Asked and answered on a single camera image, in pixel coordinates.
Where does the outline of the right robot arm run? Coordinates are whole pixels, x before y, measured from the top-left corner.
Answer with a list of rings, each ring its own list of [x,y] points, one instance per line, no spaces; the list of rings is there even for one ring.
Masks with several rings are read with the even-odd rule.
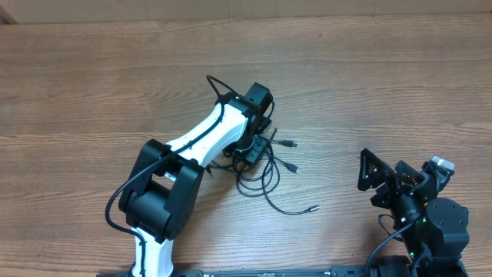
[[[416,170],[389,166],[369,149],[360,157],[357,187],[374,189],[371,204],[389,210],[394,232],[367,258],[363,276],[465,276],[461,253],[470,241],[469,211],[440,192],[455,165],[437,155]]]

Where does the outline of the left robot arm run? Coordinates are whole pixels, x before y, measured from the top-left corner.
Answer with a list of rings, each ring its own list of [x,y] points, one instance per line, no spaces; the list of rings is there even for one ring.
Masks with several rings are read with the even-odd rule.
[[[263,85],[254,83],[245,95],[230,89],[187,134],[144,144],[128,181],[115,193],[126,216],[125,232],[136,242],[130,276],[172,274],[172,242],[190,218],[205,169],[219,153],[257,165],[267,148],[260,135],[273,110],[273,96]]]

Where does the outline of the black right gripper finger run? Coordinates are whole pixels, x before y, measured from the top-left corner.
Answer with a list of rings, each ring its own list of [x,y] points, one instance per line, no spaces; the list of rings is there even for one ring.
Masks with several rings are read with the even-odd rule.
[[[376,189],[378,186],[388,182],[395,171],[384,161],[379,159],[369,149],[363,149],[360,157],[360,171],[357,188],[360,191]]]
[[[402,182],[411,185],[418,185],[425,180],[425,177],[418,171],[410,167],[404,161],[399,161],[396,166],[396,173]]]

